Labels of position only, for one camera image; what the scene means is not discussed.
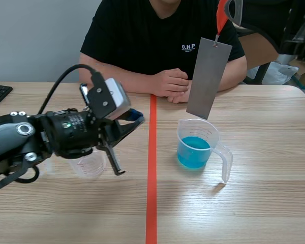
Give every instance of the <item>robotic arm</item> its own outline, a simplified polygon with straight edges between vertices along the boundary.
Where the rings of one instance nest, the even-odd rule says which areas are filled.
[[[71,71],[88,69],[94,87],[87,91],[80,86],[87,107],[78,112],[67,109],[42,114],[58,84]],[[121,126],[119,120],[132,121]],[[144,122],[143,114],[130,109],[130,101],[122,86],[114,79],[104,80],[89,66],[76,65],[68,69],[53,86],[37,115],[11,112],[0,117],[0,189],[13,181],[27,184],[39,176],[36,165],[53,153],[66,159],[77,159],[93,152],[93,147],[105,151],[115,175],[123,171],[113,147]],[[28,169],[35,171],[31,179],[20,178]]]

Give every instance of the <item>white wall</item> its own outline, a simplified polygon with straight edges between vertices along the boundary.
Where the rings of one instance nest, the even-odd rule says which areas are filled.
[[[55,81],[78,63],[101,0],[0,0],[0,81]],[[67,82],[79,80],[74,72]]]

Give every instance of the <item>blue liquid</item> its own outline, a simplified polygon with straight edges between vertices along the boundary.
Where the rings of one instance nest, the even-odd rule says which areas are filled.
[[[209,149],[210,145],[205,140],[190,136],[182,139],[182,141],[193,148],[196,149]],[[191,148],[188,148],[187,146],[183,145],[183,143],[179,142],[178,148],[177,148],[177,158],[178,160],[184,164],[185,166],[197,169],[205,166],[206,162],[208,161],[211,154],[211,150],[194,150]]]

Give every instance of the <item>hand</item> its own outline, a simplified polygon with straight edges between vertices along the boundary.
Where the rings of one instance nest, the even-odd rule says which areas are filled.
[[[186,103],[189,101],[190,91],[191,91],[192,80],[189,81],[189,89],[180,97],[168,97],[167,100],[171,103]]]
[[[157,97],[183,96],[189,89],[188,75],[180,69],[165,70],[151,76],[150,85]]]

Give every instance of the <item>empty measuring cup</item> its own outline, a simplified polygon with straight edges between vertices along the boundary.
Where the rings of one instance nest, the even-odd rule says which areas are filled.
[[[100,175],[106,166],[104,154],[103,151],[94,149],[88,156],[71,159],[68,162],[80,177],[95,177]]]
[[[204,167],[211,153],[218,154],[223,160],[222,179],[229,179],[233,154],[221,144],[218,130],[202,119],[181,119],[177,127],[178,160],[189,168]]]

